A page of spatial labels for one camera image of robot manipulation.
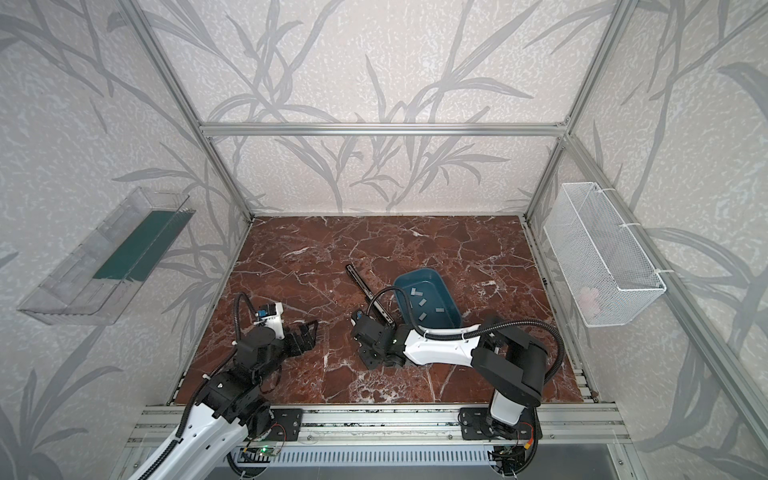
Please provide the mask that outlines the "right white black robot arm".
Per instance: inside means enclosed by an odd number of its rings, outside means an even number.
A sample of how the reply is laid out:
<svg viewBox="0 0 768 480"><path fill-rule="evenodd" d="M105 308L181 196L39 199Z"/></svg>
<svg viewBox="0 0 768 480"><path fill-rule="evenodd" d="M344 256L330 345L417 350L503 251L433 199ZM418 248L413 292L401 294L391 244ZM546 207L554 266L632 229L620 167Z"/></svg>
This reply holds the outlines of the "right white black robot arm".
<svg viewBox="0 0 768 480"><path fill-rule="evenodd" d="M445 364L470 367L494 389L485 418L464 420L466 438L526 439L531 449L541 438L537 409L544 387L563 366L565 346L559 330L539 320L492 318L457 329L424 328L405 301L402 324L383 324L371 316L379 297L405 291L389 286L374 294L364 309L351 314L352 338L365 366Z"/></svg>

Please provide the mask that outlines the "aluminium front rail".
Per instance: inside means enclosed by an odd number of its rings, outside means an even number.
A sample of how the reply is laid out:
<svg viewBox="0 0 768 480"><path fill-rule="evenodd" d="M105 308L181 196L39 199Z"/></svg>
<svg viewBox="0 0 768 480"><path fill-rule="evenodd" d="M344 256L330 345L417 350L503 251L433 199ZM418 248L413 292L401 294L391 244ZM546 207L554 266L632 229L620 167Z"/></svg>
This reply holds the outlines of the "aluminium front rail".
<svg viewBox="0 0 768 480"><path fill-rule="evenodd" d="M304 405L295 446L457 445L464 424L461 406ZM538 409L543 443L629 443L616 405L545 404Z"/></svg>

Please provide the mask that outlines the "black stapler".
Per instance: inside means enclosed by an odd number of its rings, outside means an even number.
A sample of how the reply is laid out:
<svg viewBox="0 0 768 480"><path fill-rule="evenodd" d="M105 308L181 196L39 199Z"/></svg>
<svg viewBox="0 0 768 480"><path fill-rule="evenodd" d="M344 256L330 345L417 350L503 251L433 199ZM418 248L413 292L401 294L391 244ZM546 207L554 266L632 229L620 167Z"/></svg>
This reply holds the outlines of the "black stapler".
<svg viewBox="0 0 768 480"><path fill-rule="evenodd" d="M363 292L366 300L371 304L372 308L377 312L378 316L387 324L394 325L394 318L382 307L378 300L373 300L374 292L370 289L364 279L360 276L357 269L353 264L349 263L345 265L345 270L352 281Z"/></svg>

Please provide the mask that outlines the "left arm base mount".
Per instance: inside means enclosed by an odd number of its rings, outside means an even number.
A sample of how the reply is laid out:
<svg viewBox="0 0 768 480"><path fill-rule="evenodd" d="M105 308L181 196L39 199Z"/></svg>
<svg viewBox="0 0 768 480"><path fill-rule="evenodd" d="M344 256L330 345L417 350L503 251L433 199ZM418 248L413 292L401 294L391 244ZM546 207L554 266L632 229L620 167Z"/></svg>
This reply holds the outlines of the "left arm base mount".
<svg viewBox="0 0 768 480"><path fill-rule="evenodd" d="M270 442L296 442L302 427L304 410L278 408L271 411L272 422L259 439Z"/></svg>

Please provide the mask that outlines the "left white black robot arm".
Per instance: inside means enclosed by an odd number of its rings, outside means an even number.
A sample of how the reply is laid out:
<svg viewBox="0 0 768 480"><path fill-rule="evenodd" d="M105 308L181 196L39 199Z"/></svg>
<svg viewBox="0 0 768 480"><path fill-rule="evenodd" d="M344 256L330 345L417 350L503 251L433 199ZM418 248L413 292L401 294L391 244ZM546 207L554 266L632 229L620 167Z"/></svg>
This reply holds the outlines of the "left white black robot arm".
<svg viewBox="0 0 768 480"><path fill-rule="evenodd" d="M239 479L254 479L261 467L237 464L238 446L267 437L274 420L262 384L282 373L285 360L316 346L316 320L285 327L281 303L256 308L243 292L233 302L232 350L203 376L176 430L132 474L134 479L205 479L226 461Z"/></svg>

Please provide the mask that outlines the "green pad in bin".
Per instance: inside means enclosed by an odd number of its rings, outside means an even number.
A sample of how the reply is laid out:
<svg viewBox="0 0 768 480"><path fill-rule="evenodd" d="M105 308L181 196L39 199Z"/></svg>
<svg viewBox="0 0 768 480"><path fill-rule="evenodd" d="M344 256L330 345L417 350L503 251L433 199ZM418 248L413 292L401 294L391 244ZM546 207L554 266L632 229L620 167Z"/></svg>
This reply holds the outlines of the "green pad in bin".
<svg viewBox="0 0 768 480"><path fill-rule="evenodd" d="M192 210L150 212L96 271L93 279L146 281L193 215Z"/></svg>

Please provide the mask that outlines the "small green circuit board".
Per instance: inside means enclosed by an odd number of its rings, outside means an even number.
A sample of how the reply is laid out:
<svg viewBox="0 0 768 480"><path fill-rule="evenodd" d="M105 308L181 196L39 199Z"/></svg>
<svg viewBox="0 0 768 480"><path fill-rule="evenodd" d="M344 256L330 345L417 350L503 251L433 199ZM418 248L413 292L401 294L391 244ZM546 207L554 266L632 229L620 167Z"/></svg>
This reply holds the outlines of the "small green circuit board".
<svg viewBox="0 0 768 480"><path fill-rule="evenodd" d="M245 463L270 463L272 458L278 457L282 452L279 446L246 447L241 451L241 460Z"/></svg>

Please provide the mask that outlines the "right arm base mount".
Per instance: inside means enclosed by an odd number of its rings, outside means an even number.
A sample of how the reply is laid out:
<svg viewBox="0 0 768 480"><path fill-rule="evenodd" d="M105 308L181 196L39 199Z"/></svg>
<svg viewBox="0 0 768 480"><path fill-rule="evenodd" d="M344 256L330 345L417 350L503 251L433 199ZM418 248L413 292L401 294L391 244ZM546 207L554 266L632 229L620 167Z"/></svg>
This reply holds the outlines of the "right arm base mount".
<svg viewBox="0 0 768 480"><path fill-rule="evenodd" d="M519 420L509 425L493 419L488 407L465 407L459 410L458 423L463 440L528 442L533 438L542 438L540 422L531 408L524 408Z"/></svg>

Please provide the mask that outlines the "pink object in basket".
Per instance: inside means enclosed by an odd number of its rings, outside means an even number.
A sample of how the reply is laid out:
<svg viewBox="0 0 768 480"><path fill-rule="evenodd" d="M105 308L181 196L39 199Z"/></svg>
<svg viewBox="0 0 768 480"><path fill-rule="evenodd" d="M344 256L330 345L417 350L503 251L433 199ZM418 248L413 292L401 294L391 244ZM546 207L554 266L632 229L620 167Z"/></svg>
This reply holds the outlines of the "pink object in basket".
<svg viewBox="0 0 768 480"><path fill-rule="evenodd" d="M577 304L585 317L595 317L601 312L600 291L593 287L582 287L577 295Z"/></svg>

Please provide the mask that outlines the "teal plastic tray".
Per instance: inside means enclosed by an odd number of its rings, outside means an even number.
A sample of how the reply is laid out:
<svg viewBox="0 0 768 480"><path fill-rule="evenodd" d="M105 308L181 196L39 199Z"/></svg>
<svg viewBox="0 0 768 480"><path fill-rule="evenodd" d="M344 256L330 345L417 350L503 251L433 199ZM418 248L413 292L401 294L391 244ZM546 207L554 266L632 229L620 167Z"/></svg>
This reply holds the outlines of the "teal plastic tray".
<svg viewBox="0 0 768 480"><path fill-rule="evenodd" d="M449 290L440 274L431 268L421 268L403 275L394 281L394 286L407 293L407 299L412 306L414 321L427 329L456 329L462 326L462 317L449 293ZM422 293L421 296L412 296L411 289L415 288ZM421 299L427 302L419 306ZM436 313L436 308L444 308L444 313ZM422 312L427 314L422 321L419 316Z"/></svg>

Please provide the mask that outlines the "clear plastic wall bin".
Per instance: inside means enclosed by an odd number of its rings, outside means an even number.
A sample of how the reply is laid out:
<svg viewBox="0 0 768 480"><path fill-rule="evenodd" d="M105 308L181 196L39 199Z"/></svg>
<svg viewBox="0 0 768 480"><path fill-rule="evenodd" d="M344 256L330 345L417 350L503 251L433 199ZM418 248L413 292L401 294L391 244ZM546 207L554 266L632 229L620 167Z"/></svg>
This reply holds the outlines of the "clear plastic wall bin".
<svg viewBox="0 0 768 480"><path fill-rule="evenodd" d="M114 324L148 280L93 279L154 210L194 211L188 194L135 188L18 306L46 325Z"/></svg>

